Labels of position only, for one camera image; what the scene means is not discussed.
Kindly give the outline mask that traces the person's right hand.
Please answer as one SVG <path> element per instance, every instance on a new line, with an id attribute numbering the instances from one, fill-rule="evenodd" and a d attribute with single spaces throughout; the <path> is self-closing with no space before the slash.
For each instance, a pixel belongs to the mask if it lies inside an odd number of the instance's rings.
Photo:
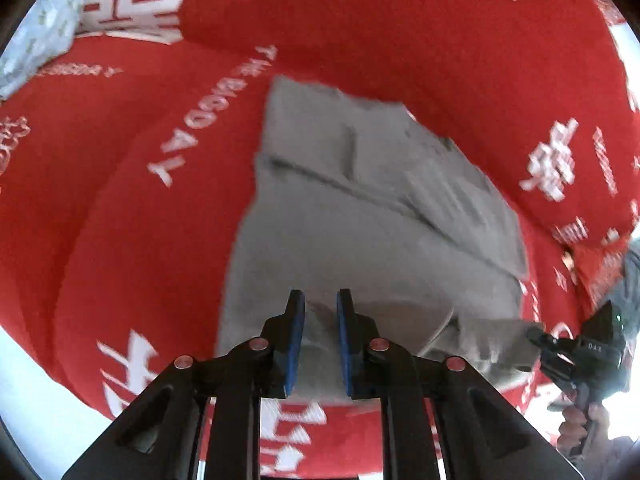
<path id="1" fill-rule="evenodd" d="M 559 426 L 559 437 L 556 447 L 562 452 L 584 443 L 591 437 L 590 448 L 585 448 L 585 456 L 604 452 L 608 448 L 608 426 L 610 414 L 602 404 L 591 404 L 588 415 L 575 408 L 574 405 L 562 411 L 564 422 Z"/>

